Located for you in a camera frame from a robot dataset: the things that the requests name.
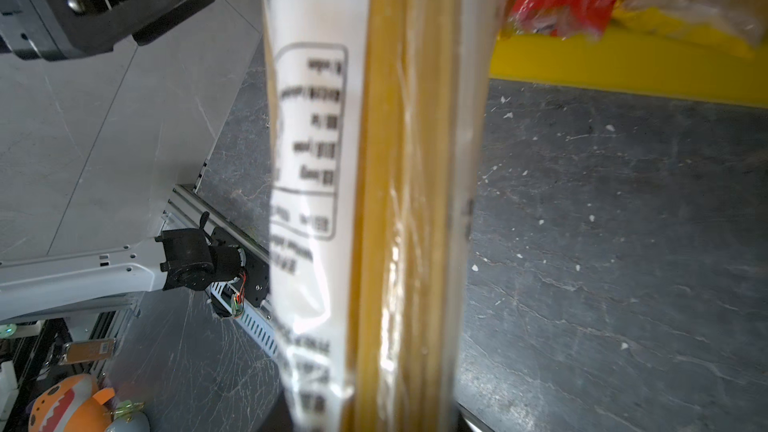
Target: white label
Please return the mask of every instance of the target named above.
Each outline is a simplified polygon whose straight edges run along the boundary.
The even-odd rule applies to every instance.
[[[276,360],[297,427],[337,430],[370,0],[268,0],[280,115],[270,217]]]

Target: orange plush toy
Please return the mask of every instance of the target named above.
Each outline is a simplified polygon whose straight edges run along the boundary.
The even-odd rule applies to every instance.
[[[100,390],[91,375],[66,378],[34,402],[29,432],[104,432],[112,423],[104,404],[112,397],[114,390]]]

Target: toy mouth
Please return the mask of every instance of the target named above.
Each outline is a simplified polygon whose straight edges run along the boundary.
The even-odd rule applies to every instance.
[[[62,417],[67,412],[67,409],[72,405],[74,400],[74,390],[67,390],[63,396],[61,396],[56,403],[53,404],[51,410],[46,414],[45,420],[40,424],[40,432],[54,432],[58,423],[62,421]]]

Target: gray tile floor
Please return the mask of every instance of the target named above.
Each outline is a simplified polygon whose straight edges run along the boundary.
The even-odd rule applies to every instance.
[[[261,0],[216,0],[145,47],[0,56],[0,259],[136,242],[193,182],[261,38]]]

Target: tile grout line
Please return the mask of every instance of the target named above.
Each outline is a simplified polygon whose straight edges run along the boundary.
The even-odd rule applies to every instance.
[[[56,242],[56,236],[58,235],[58,230],[62,228],[62,224],[64,223],[64,216],[67,215],[67,210],[69,210],[69,205],[72,203],[72,197],[74,197],[74,192],[78,189],[78,186],[80,185],[80,179],[83,177],[83,174],[85,173],[85,168],[88,167],[88,161],[91,159],[91,154],[94,151],[94,148],[96,147],[96,142],[98,141],[98,137],[101,135],[101,130],[104,128],[104,124],[107,123],[107,118],[109,118],[109,113],[112,110],[112,106],[114,105],[114,101],[117,100],[118,94],[120,93],[120,88],[123,86],[123,82],[125,81],[125,77],[128,75],[128,71],[130,69],[130,64],[134,62],[134,57],[136,57],[136,53],[139,50],[139,46],[136,45],[136,48],[134,49],[134,53],[130,56],[130,61],[128,62],[128,65],[125,67],[125,73],[123,74],[123,78],[120,79],[120,83],[118,84],[117,90],[114,92],[114,97],[112,97],[112,101],[109,103],[109,108],[107,108],[107,113],[104,114],[104,120],[101,121],[101,125],[98,128],[98,132],[96,132],[96,137],[94,138],[94,143],[91,145],[91,150],[88,151],[88,156],[85,157],[85,163],[83,164],[83,168],[80,171],[80,175],[78,176],[78,180],[74,183],[74,188],[72,189],[72,194],[69,197],[69,200],[67,200],[67,206],[64,207],[64,212],[62,213],[62,219],[58,221],[58,226],[56,227],[56,232],[53,234],[53,238],[51,239],[51,245],[48,246],[48,251],[45,253],[46,255],[51,253],[51,249],[53,248],[54,242]]]
[[[241,14],[241,13],[240,13],[240,11],[239,11],[238,9],[236,9],[236,8],[235,8],[235,6],[234,6],[234,5],[230,4],[230,2],[229,2],[228,0],[223,0],[223,1],[224,1],[224,2],[225,2],[227,5],[228,5],[228,6],[230,6],[230,7],[232,8],[232,10],[234,10],[234,11],[235,11],[235,13],[236,13],[237,15],[239,15],[239,16],[240,16],[240,18],[242,18],[242,19],[243,19],[243,20],[246,22],[246,24],[248,24],[248,25],[250,25],[251,27],[253,27],[253,29],[254,29],[256,32],[258,32],[259,34],[262,34],[262,31],[261,31],[261,30],[259,30],[259,29],[258,29],[258,28],[257,28],[257,27],[254,25],[254,24],[252,24],[252,23],[250,22],[250,20],[246,19],[246,18],[245,18],[245,15]]]

